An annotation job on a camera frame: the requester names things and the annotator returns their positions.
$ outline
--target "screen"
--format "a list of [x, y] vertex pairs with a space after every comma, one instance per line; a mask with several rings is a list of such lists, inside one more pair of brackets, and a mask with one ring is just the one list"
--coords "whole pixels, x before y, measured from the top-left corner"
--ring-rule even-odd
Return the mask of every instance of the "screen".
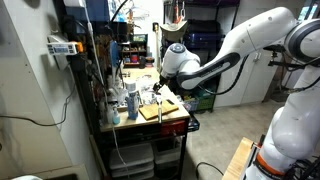
[[68, 48], [65, 47], [55, 47], [54, 51], [56, 53], [68, 53]]

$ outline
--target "concrete floor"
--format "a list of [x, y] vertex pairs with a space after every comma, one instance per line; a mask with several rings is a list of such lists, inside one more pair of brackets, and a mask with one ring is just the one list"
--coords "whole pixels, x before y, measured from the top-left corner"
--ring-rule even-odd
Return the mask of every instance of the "concrete floor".
[[[242, 137], [259, 141], [261, 134], [266, 134], [273, 114], [283, 105], [271, 100], [196, 114], [200, 130], [188, 134], [182, 179], [195, 180], [195, 166], [202, 161], [224, 173]], [[219, 172], [208, 166], [200, 166], [199, 172], [201, 180], [221, 179]]]

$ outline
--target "wooden cutting board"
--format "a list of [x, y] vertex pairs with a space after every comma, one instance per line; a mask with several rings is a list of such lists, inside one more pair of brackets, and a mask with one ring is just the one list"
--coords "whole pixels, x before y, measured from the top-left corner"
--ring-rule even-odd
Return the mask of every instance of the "wooden cutting board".
[[[177, 105], [172, 105], [167, 100], [162, 101], [162, 115], [178, 109], [179, 107]], [[153, 119], [158, 117], [158, 104], [144, 105], [142, 108], [139, 108], [139, 111], [146, 120]]]

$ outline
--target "wooden board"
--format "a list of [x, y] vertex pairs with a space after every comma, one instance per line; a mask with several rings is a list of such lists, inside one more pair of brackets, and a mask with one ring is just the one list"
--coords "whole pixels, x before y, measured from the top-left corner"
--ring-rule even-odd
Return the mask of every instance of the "wooden board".
[[[167, 100], [162, 101], [162, 114], [168, 114], [170, 112], [178, 110], [177, 105], [171, 105]], [[139, 108], [140, 113], [146, 120], [158, 117], [158, 104], [145, 105]]]
[[238, 180], [241, 176], [243, 168], [250, 155], [252, 141], [247, 138], [242, 138], [236, 153], [234, 154], [224, 176], [223, 180]]

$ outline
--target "cabinet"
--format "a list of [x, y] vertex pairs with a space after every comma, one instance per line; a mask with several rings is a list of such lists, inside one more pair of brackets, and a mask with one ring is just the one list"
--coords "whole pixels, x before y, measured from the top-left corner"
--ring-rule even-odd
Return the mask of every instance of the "cabinet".
[[147, 56], [148, 35], [134, 35], [133, 41], [119, 43], [120, 59], [123, 60], [124, 67], [134, 67], [140, 65], [141, 57]]

